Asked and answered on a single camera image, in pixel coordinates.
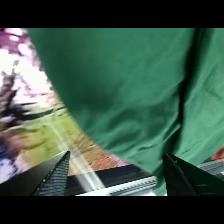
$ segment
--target dark green towel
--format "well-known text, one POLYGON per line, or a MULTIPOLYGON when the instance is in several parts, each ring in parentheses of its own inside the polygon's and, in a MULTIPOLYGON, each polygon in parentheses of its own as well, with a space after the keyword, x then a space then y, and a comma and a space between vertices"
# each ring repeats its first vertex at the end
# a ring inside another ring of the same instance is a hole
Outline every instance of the dark green towel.
POLYGON ((198 165, 224 143, 223 29, 29 33, 61 99, 103 149, 162 180, 164 152, 198 165))

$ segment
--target green fabric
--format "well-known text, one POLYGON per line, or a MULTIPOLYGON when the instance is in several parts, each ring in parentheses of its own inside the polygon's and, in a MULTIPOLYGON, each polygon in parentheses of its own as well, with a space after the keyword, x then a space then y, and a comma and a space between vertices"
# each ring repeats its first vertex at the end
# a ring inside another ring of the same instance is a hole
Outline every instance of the green fabric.
POLYGON ((224 143, 224 30, 30 29, 47 75, 103 149, 161 180, 162 154, 198 165, 224 143))

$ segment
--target poster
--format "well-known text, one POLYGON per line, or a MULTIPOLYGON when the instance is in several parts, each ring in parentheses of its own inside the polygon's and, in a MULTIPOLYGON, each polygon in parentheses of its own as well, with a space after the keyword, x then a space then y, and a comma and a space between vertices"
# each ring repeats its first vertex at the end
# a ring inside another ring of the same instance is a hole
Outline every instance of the poster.
MULTIPOLYGON (((79 152, 94 171, 128 164, 79 128, 48 80, 27 31, 0 28, 0 183, 66 150, 79 152)), ((69 175, 88 170, 70 165, 69 175)))

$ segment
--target green cloth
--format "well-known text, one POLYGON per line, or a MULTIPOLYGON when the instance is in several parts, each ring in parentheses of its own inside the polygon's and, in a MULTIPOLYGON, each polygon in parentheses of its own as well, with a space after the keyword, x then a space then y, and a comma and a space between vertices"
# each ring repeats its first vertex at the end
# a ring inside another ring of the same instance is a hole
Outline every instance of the green cloth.
POLYGON ((161 180, 162 155, 198 165, 224 143, 224 29, 30 29, 46 73, 103 149, 161 180))

